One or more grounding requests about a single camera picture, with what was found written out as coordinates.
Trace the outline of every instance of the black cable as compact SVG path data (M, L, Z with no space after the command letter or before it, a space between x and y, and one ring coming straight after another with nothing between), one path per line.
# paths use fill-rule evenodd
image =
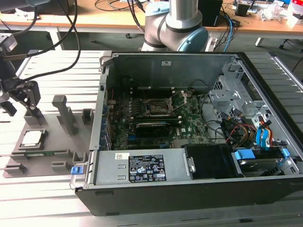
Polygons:
M296 47L296 46L290 44L290 43L288 42L288 40L287 40L286 42L287 42L288 45L292 46L292 47L295 48L295 49L301 49L300 47Z
M141 9L145 13L142 2L140 2L140 0L136 0L136 4L137 4L138 8Z
M95 2L95 7L96 7L97 9L101 10L101 11L106 11L106 12L120 11L120 10L123 10L123 9L127 9L127 8L128 8L128 6L123 7L123 8L118 8L118 9L103 9L103 8L99 8L99 7L98 7L98 4L99 4L99 3L102 3L102 2L105 2L105 1L106 1L106 0L97 0L97 1Z
M2 23L9 31L11 31L10 27L9 27L6 23L4 23L3 20L0 19L0 21L1 21L1 23Z
M37 12L37 7L35 7L34 8L34 19L33 19L32 23L30 24L30 26L28 26L23 31L14 32L14 33L12 33L12 35L17 36L17 35L22 35L22 34L28 32L35 25L37 18L38 18L38 12Z
M137 27L144 33L144 28L140 25L139 21L138 21L138 18L136 16L136 13L134 11L134 0L131 0L132 1L132 5L130 3L130 0L127 0L127 4L128 4L128 7L131 11L131 14L132 14L132 17L134 19L134 22L136 23Z
M36 53L24 53L24 54L18 54L18 55L11 55L11 56L1 56L0 58L4 58L5 60L8 61L13 61L13 60L21 60L21 59L25 59L25 58L29 58L29 57L34 57L43 53L46 53L50 50L52 50L53 48L59 46L61 43L63 43L63 41L66 39L66 37L72 32L72 30L75 28L76 22L77 22L77 18L78 18L78 3L77 0L74 0L75 2L75 17L74 17L74 21L70 27L70 29L65 33L65 35L62 37L61 40L59 40L56 44L50 46L49 48L43 50L43 51L39 51Z
M69 17L68 12L64 9L64 7L61 5L61 3L59 2L59 0L57 0L57 3L60 6L60 8L62 9L62 11L64 12L64 14L66 15L66 17L68 18L70 24L72 25L73 22L72 22L71 18ZM77 8L78 8L77 0L75 0L75 17L78 14L78 9ZM26 78L26 79L22 79L21 82L26 82L26 81L29 81L29 80L32 80L32 79L36 79L38 77L52 75L52 74L55 74L55 73L65 72L67 70L70 70L72 67L74 67L77 64L77 62L78 62L78 60L80 58L80 54L81 54L80 40L79 40L79 36L78 36L78 31L77 31L77 29L75 27L74 27L74 31L75 31L76 38L77 38L77 43L78 43L78 55L77 55L77 57L76 57L76 59L75 59L75 61L74 61L73 64L71 64L69 67L67 67L65 69L55 70L55 71L51 71L51 72L45 72L45 73L41 73L41 74L37 74L37 75L31 76L31 77Z
M296 63L296 65L294 66L292 72L294 72L295 68L297 68L297 66L299 65L299 63L302 61L303 57L300 58L300 60Z
M220 10L220 12L222 12L224 14L224 18L226 20L226 24L227 24L227 27L226 27L226 30L224 32L224 34L221 36L220 40L218 41L218 44L216 45L216 47L214 48L214 50L216 50L217 48L220 49L221 45L222 44L225 44L227 43L226 41L228 40L228 34L230 33L230 22L229 20L231 19L230 16L225 12L223 6L221 6L222 10ZM236 29L235 29L235 26L232 26L232 36L231 36L231 40L230 42L234 39L234 35L235 35L235 32L236 32Z
M221 11L225 17L229 18L228 14L225 13L225 11ZM227 24L227 27L226 27L226 30L224 32L224 34L221 36L218 44L215 46L214 50L216 50L217 48L220 48L220 46L224 43L226 43L227 39L228 39L228 34L229 34L229 30L230 30L230 22L227 18L223 17L225 20L226 20L226 24Z
M188 85L188 87L191 87L192 86L192 84L194 83L194 82L196 82L196 81L200 81L201 83L203 83L205 86L207 86L208 88L211 88L210 86L208 86L203 80L201 80L201 79L195 79L195 80L193 80L193 81L191 81L190 83L189 83L189 85Z
M203 105L204 105L205 100L207 99L207 97L208 97L208 95L206 95L206 96L203 98L203 101L202 101L201 107L200 107L200 116L201 116L202 123L203 123L204 125L206 125L210 130L213 130L214 132L218 133L219 135L221 135L221 136L223 136L223 137L225 138L225 135L224 135L223 133L219 132L218 130L216 130L216 129L210 127L210 126L208 126L207 123L205 122L204 118L203 118L202 109L203 109Z

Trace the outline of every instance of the wire bundle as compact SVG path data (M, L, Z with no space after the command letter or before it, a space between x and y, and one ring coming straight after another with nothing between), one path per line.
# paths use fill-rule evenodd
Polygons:
M137 16L136 16L136 12L135 12L135 10L134 10L134 5L135 5L134 0L131 0L131 2L132 2L132 5L131 5L131 3L130 3L130 0L127 0L127 4L128 4L128 7L129 7L129 10L131 11L131 14L132 14L132 17L133 17L133 19L134 19L134 22L136 23L138 29L144 33L145 30L144 30L144 28L140 25L140 23L139 23L139 21L138 21L138 18L137 18Z
M273 131L270 129L268 125L265 124L264 121L260 121L260 125L265 125L264 130L267 130L269 134L269 145L270 147L273 147Z
M236 126L234 127L234 129L231 131L230 133L230 137L232 136L232 134L235 133L235 131L237 129L240 129L244 132L244 136L241 138L241 140L238 142L237 140L234 140L232 147L233 148L239 148L241 147L244 143L251 141L253 136L254 136L254 131L256 131L256 129L248 124L237 124L235 122L233 122L233 124L235 124Z
M217 48L219 49L222 44L226 44L226 46L224 48L224 52L225 52L227 50L227 48L229 47L231 41L234 39L234 34L236 32L236 29L233 26L233 22L232 22L231 18L225 12L223 7L222 7L221 12L224 14L224 16L220 16L220 17L222 17L226 20L227 27L226 27L226 30L225 30L224 34L221 36L220 40L218 41L218 44L214 48L214 50L216 50Z
M100 4L102 2L105 2L105 1L107 2L107 4L110 6L111 9L103 9L103 8L100 8L98 6L98 4ZM119 2L119 1L120 0L114 0L114 1L110 1L110 0L97 0L95 2L95 7L97 9L101 10L101 11L107 11L107 12L130 11L131 14L132 14L133 20L136 23L137 27L139 28L140 31L142 31L144 33L144 28L140 25L139 20L138 20L138 18L136 16L134 8L137 6L139 9L141 9L145 13L145 10L143 8L143 4L142 3L148 2L149 0L144 1L144 2L140 2L139 0L127 0L128 6L126 6L126 7L118 8L118 7L113 6L113 3Z

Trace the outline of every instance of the power supply label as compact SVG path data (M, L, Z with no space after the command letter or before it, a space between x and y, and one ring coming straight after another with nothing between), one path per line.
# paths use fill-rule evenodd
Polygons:
M129 156L128 164L131 183L166 181L163 155Z

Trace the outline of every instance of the blue tab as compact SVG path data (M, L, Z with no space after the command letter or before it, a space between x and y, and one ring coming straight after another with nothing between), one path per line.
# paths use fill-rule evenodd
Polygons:
M284 155L285 158L290 156L290 153L286 148L282 149L282 154Z
M267 136L268 136L268 131L264 130L262 140L261 140L261 147L264 148L265 150L269 150L269 147L266 146Z
M235 156L236 156L237 160L241 160L242 159L242 157L241 157L241 155L240 155L240 153L238 151L235 152Z
M235 152L237 160L241 159L255 159L254 152L251 149L239 149Z
M73 166L71 168L71 175L81 175L83 174L83 166Z
M262 133L262 129L261 129L261 127L259 127L258 131L257 131L257 135L256 135L256 143L257 143L257 145L259 145L260 142L261 142L260 141L261 133Z

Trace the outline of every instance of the white sticker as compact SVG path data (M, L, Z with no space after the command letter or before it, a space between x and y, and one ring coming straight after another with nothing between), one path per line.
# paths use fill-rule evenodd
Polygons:
M129 153L116 153L115 155L115 159L120 159L120 160L123 159L128 160L128 157L129 157Z
M171 66L171 61L163 61L162 66Z

